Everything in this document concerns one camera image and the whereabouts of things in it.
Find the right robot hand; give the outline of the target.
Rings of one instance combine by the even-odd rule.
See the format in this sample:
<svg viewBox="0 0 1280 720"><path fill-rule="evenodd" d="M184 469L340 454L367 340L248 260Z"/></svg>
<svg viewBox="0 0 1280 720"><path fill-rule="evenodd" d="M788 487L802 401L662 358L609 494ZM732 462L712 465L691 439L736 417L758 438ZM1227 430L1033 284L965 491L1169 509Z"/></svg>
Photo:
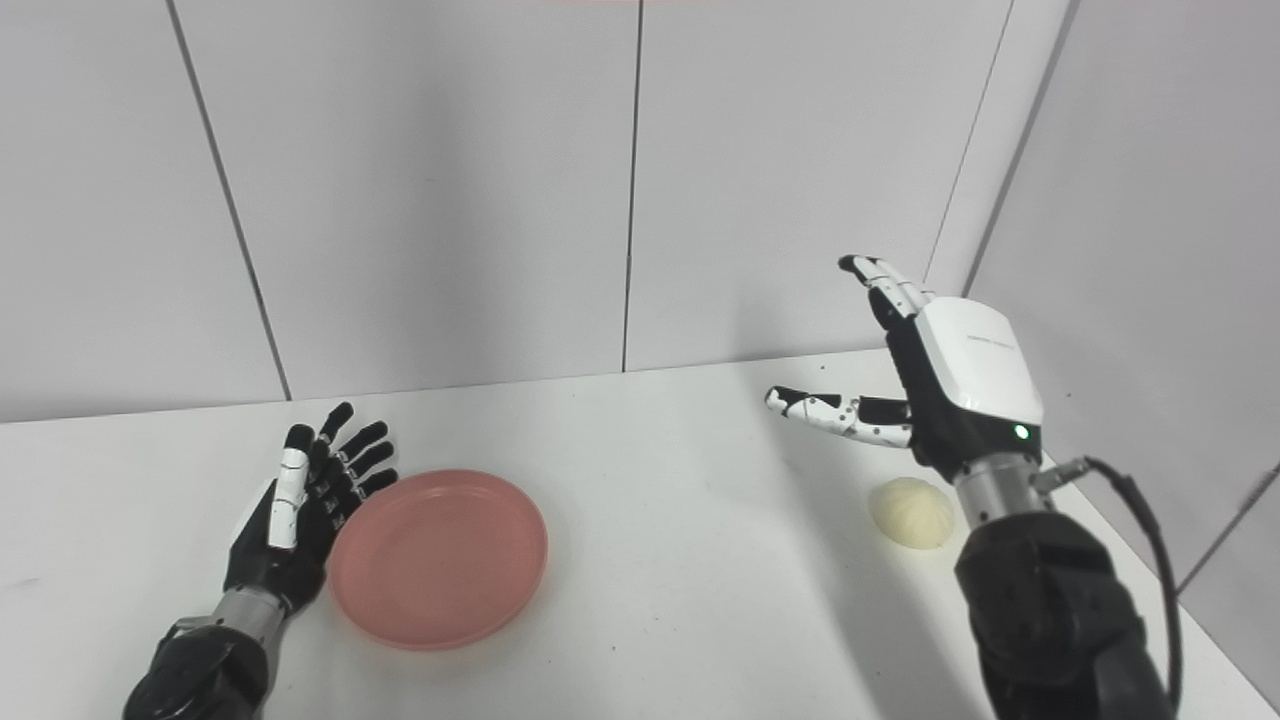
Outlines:
<svg viewBox="0 0 1280 720"><path fill-rule="evenodd" d="M838 260L867 288L902 400L771 387L781 416L864 445L906 448L946 480L983 457L1043 461L1044 405L1010 320L973 299L940 296L881 258Z"/></svg>

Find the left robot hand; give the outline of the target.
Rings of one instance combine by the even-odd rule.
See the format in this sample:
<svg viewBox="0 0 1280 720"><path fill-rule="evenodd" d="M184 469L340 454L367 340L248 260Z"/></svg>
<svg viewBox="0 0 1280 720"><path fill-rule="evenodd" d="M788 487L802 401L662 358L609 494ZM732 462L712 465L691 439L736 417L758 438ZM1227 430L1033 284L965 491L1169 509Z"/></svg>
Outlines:
<svg viewBox="0 0 1280 720"><path fill-rule="evenodd" d="M343 439L353 415L342 402L319 428L288 429L276 475L230 544L224 591L261 591L288 615L315 601L342 528L399 479L388 466L389 425L374 421Z"/></svg>

